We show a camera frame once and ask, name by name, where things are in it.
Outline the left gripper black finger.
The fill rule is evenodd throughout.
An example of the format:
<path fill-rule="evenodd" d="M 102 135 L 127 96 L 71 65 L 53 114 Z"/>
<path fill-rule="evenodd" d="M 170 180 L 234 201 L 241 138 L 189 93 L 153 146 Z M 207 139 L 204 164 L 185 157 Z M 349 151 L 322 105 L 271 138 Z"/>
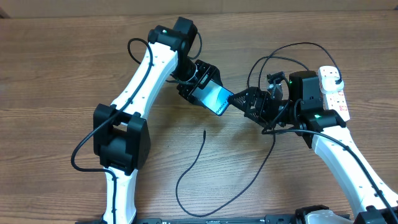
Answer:
<path fill-rule="evenodd" d="M 177 85 L 178 94 L 183 99 L 187 100 L 192 105 L 206 108 L 206 106 L 197 97 L 193 95 L 193 91 L 196 89 L 197 88 L 195 88 L 193 85 L 183 85 L 183 84 Z"/>
<path fill-rule="evenodd" d="M 209 84 L 210 81 L 215 82 L 219 86 L 223 86 L 223 83 L 221 81 L 220 70 L 214 65 L 210 65 L 205 70 L 203 75 L 203 86 L 207 86 L 207 84 Z"/>

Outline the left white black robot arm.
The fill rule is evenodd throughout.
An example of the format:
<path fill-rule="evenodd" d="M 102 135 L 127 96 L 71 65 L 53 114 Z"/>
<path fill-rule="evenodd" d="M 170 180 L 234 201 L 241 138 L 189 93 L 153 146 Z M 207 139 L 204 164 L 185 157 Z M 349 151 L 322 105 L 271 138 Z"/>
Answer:
<path fill-rule="evenodd" d="M 133 223 L 136 219 L 136 178 L 150 150 L 149 111 L 160 89 L 172 77 L 181 97 L 221 116 L 231 92 L 223 88 L 220 71 L 188 53 L 198 29 L 179 17 L 169 29 L 157 26 L 145 41 L 146 52 L 124 91 L 109 105 L 99 104 L 93 115 L 94 153 L 107 181 L 102 223 Z"/>

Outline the blue Samsung Galaxy smartphone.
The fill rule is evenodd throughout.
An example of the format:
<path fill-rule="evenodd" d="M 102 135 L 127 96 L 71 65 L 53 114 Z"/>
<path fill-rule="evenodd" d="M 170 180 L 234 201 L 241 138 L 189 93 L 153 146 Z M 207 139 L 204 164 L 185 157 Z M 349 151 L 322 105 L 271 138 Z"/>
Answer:
<path fill-rule="evenodd" d="M 228 108 L 228 98 L 232 96 L 233 93 L 213 80 L 210 80 L 204 89 L 197 88 L 192 95 L 205 108 L 221 116 Z"/>

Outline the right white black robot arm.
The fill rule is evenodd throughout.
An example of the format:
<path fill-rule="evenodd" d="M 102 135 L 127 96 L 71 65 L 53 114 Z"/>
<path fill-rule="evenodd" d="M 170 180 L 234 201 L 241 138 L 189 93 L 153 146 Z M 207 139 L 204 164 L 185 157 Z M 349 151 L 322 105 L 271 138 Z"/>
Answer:
<path fill-rule="evenodd" d="M 268 75 L 269 87 L 234 94 L 229 104 L 263 127 L 263 134 L 295 133 L 330 169 L 349 201 L 353 223 L 397 223 L 397 193 L 376 174 L 354 143 L 341 73 L 336 67 L 289 75 L 283 99 L 283 72 Z"/>

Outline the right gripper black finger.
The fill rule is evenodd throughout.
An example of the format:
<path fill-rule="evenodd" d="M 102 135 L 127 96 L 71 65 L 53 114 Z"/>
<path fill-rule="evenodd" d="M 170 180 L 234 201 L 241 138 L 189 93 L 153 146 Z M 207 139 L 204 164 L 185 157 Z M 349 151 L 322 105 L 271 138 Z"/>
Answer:
<path fill-rule="evenodd" d="M 244 113 L 244 117 L 252 120 L 260 126 L 266 126 L 268 122 L 261 116 L 263 105 L 242 105 L 239 109 Z"/>
<path fill-rule="evenodd" d="M 228 97 L 228 103 L 237 108 L 251 108 L 256 105 L 256 101 L 262 101 L 264 92 L 258 87 L 249 87 L 239 93 Z"/>

